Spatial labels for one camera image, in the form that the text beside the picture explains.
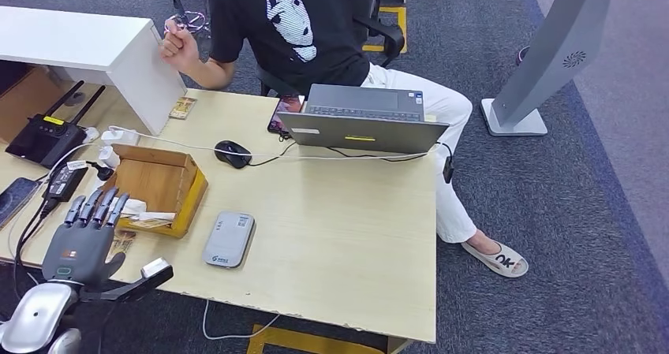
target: fist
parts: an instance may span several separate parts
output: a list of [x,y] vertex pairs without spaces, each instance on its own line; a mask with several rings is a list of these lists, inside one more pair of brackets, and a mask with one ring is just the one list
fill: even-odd
[[199,60],[197,42],[188,29],[180,29],[174,20],[165,21],[167,32],[160,46],[160,57],[179,72],[186,73]]

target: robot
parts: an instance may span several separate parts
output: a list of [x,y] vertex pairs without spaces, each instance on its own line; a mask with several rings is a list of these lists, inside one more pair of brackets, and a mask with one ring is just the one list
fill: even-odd
[[139,300],[172,278],[172,266],[159,258],[142,267],[138,281],[105,292],[94,291],[125,260],[124,253],[117,253],[105,262],[114,227],[129,198],[127,193],[122,194],[107,218],[117,192],[117,188],[104,195],[101,190],[95,191],[85,204],[85,196],[74,200],[44,256],[42,275],[47,281],[28,290],[12,318],[0,325],[0,347],[4,350],[17,354],[78,353],[81,332],[73,313],[80,303]]

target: white slipper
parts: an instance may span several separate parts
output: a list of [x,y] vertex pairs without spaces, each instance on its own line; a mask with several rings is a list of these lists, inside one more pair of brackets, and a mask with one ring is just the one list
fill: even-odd
[[[507,278],[518,278],[529,270],[529,264],[527,260],[523,258],[522,255],[518,254],[514,249],[509,248],[504,244],[497,242],[501,250],[498,253],[492,255],[485,255],[466,242],[462,243],[462,247],[469,252],[469,254],[478,258],[485,266],[490,270],[495,271],[497,274],[502,275]],[[516,263],[521,265],[514,271]]]

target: black router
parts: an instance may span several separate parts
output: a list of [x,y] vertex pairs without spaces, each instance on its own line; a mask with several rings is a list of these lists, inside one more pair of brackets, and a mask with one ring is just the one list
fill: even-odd
[[62,121],[51,115],[83,84],[82,80],[77,82],[46,113],[29,117],[28,124],[5,151],[51,169],[63,155],[81,145],[86,138],[86,132],[77,123],[100,97],[105,87],[100,86],[72,121]]

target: person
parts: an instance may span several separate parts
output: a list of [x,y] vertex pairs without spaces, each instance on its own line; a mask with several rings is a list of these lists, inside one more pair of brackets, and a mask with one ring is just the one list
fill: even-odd
[[[203,88],[230,84],[234,63],[247,39],[260,67],[305,94],[312,84],[422,91],[424,113],[450,125],[439,142],[455,150],[472,103],[430,80],[371,64],[354,37],[349,0],[209,0],[209,4],[211,52],[207,61],[200,60],[192,35],[171,20],[166,22],[160,52],[165,62]],[[462,243],[497,274],[509,278],[525,274],[527,261],[479,230],[451,184],[444,181],[447,156],[447,148],[440,146],[435,168],[439,237]]]

